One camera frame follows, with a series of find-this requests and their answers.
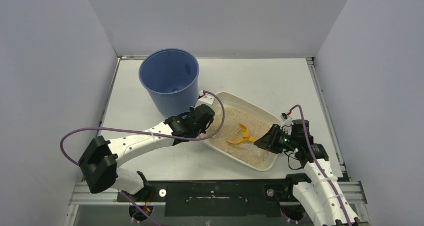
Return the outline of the orange litter scoop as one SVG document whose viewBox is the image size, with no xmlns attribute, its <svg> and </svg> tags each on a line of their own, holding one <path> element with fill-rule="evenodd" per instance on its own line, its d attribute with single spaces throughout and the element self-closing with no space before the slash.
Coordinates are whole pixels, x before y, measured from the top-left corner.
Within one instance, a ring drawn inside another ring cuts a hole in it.
<svg viewBox="0 0 424 226">
<path fill-rule="evenodd" d="M 245 124 L 239 123 L 238 132 L 226 141 L 233 145 L 239 145 L 244 142 L 254 143 L 256 140 L 257 138 L 251 135 L 249 128 Z"/>
</svg>

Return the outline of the white litter tray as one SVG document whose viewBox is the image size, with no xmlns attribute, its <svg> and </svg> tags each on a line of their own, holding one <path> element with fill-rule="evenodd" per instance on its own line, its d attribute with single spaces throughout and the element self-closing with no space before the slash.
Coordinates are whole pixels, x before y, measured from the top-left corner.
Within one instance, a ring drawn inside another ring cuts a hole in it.
<svg viewBox="0 0 424 226">
<path fill-rule="evenodd" d="M 231 106 L 231 107 L 234 107 L 234 108 L 243 109 L 245 111 L 248 111 L 251 114 L 261 118 L 263 121 L 268 122 L 269 124 L 271 124 L 271 126 L 273 124 L 279 124 L 280 123 L 279 120 L 275 116 L 273 116 L 272 114 L 262 110 L 261 108 L 255 106 L 255 105 L 253 105 L 253 104 L 251 104 L 251 103 L 249 103 L 249 102 L 247 102 L 247 101 L 245 101 L 245 100 L 243 100 L 239 97 L 236 97 L 236 96 L 234 96 L 230 93 L 220 92 L 220 93 L 217 93 L 216 95 L 222 101 L 224 107 L 225 106 Z M 223 152 L 219 152 L 218 150 L 212 148 L 208 144 L 207 140 L 204 140 L 204 143 L 208 147 L 210 147 L 211 149 L 213 149 L 213 150 L 217 151 L 218 153 L 224 155 Z"/>
</svg>

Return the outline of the blue plastic bucket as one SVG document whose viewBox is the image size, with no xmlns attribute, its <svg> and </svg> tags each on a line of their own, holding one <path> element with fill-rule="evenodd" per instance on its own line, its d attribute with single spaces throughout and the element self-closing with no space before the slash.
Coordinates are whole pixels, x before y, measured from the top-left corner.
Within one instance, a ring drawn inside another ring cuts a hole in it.
<svg viewBox="0 0 424 226">
<path fill-rule="evenodd" d="M 188 112 L 198 100 L 198 60 L 189 52 L 168 48 L 149 55 L 138 76 L 157 110 L 165 117 Z"/>
</svg>

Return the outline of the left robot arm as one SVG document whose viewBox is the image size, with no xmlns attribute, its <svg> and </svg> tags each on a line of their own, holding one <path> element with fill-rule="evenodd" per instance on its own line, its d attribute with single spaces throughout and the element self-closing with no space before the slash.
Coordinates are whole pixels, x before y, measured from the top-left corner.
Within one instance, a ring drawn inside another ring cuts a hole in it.
<svg viewBox="0 0 424 226">
<path fill-rule="evenodd" d="M 78 161 L 90 192 L 116 189 L 137 195 L 147 191 L 150 184 L 144 174 L 123 169 L 122 165 L 150 151 L 196 139 L 206 132 L 214 116 L 212 108 L 202 104 L 165 119 L 145 134 L 109 140 L 103 136 L 93 138 Z"/>
</svg>

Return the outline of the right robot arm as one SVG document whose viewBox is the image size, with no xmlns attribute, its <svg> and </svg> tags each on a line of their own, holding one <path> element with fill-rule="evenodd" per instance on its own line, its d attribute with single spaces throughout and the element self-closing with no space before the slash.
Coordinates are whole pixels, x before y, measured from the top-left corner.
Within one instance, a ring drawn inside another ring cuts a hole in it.
<svg viewBox="0 0 424 226">
<path fill-rule="evenodd" d="M 254 145 L 275 154 L 295 154 L 303 173 L 286 176 L 290 181 L 288 191 L 315 226 L 360 225 L 361 220 L 338 184 L 325 148 L 314 143 L 307 120 L 293 120 L 289 133 L 274 124 Z"/>
</svg>

